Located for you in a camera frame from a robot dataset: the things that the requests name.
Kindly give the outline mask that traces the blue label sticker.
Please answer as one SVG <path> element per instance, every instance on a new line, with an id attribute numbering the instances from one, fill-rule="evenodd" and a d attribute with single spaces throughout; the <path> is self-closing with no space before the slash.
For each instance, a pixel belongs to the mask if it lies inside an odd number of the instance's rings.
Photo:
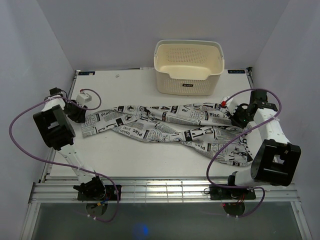
<path id="1" fill-rule="evenodd" d="M 78 75 L 79 76 L 94 76 L 95 75 L 95 71 L 79 71 Z"/>
<path id="2" fill-rule="evenodd" d="M 245 74 L 246 71 L 243 69 L 228 69 L 227 72 L 229 74 Z"/>

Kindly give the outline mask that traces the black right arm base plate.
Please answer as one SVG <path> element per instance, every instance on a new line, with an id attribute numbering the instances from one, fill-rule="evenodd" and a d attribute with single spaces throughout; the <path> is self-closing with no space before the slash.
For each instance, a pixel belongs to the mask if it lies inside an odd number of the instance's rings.
<path id="1" fill-rule="evenodd" d="M 211 200 L 255 200 L 254 190 L 244 188 L 225 188 L 213 184 L 209 186 L 209 195 Z"/>

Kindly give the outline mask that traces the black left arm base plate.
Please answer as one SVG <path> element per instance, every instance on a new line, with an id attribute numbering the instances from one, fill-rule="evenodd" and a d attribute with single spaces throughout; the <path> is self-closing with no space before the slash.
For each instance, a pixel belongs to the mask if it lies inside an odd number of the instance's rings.
<path id="1" fill-rule="evenodd" d="M 78 201 L 103 201 L 108 199 L 109 201 L 117 201 L 116 188 L 112 184 L 105 185 L 105 196 L 100 199 L 93 197 L 87 197 L 84 194 L 78 192 L 77 198 Z"/>

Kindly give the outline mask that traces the newspaper print trousers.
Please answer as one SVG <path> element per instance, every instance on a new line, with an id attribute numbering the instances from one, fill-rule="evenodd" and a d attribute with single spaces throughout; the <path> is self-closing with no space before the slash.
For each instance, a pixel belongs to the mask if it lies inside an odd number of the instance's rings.
<path id="1" fill-rule="evenodd" d="M 120 105 L 86 116 L 81 125 L 84 138 L 107 130 L 140 142 L 180 143 L 216 162 L 236 167 L 250 166 L 253 153 L 247 137 L 231 139 L 250 129 L 233 126 L 230 114 L 219 103 L 186 105 Z"/>

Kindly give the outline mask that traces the blue label sticker right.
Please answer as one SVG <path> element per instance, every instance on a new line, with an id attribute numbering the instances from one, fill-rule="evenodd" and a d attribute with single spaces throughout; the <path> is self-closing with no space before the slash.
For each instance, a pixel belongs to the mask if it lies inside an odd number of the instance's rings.
<path id="1" fill-rule="evenodd" d="M 229 74 L 245 74 L 246 71 L 243 69 L 228 69 L 227 72 Z"/>

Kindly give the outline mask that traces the cream perforated plastic basket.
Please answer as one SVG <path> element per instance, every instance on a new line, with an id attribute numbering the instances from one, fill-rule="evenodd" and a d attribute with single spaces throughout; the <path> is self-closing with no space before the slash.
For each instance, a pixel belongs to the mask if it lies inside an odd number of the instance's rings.
<path id="1" fill-rule="evenodd" d="M 158 91 L 179 96 L 210 96 L 225 70 L 221 45 L 205 40 L 160 40 L 153 63 Z"/>

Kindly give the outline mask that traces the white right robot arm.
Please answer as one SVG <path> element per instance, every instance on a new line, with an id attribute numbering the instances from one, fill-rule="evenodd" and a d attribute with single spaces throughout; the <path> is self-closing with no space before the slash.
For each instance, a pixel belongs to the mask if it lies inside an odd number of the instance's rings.
<path id="1" fill-rule="evenodd" d="M 268 101 L 265 90 L 250 93 L 249 103 L 237 104 L 233 98 L 222 101 L 230 114 L 232 125 L 244 129 L 249 122 L 258 126 L 262 140 L 249 170 L 235 171 L 228 177 L 226 194 L 237 199 L 251 188 L 261 185 L 287 187 L 291 184 L 301 148 L 290 143 L 277 119 L 276 104 Z"/>

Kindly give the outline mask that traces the blue label sticker left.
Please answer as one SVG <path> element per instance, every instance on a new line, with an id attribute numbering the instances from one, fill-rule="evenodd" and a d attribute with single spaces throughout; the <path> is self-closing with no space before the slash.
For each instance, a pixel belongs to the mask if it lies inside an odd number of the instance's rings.
<path id="1" fill-rule="evenodd" d="M 79 76 L 94 76 L 95 75 L 95 71 L 79 71 L 78 75 Z"/>

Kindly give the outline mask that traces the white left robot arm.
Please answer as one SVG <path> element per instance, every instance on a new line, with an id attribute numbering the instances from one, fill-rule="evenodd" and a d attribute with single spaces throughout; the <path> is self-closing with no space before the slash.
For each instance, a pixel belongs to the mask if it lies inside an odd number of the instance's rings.
<path id="1" fill-rule="evenodd" d="M 57 87 L 50 89 L 49 93 L 44 108 L 33 115 L 39 133 L 44 143 L 71 165 L 78 179 L 78 185 L 73 188 L 89 199 L 102 200 L 106 196 L 106 187 L 93 168 L 80 159 L 71 124 L 71 121 L 78 124 L 85 122 L 86 104 L 92 97 L 81 90 L 76 99 L 64 99 L 67 93 Z"/>

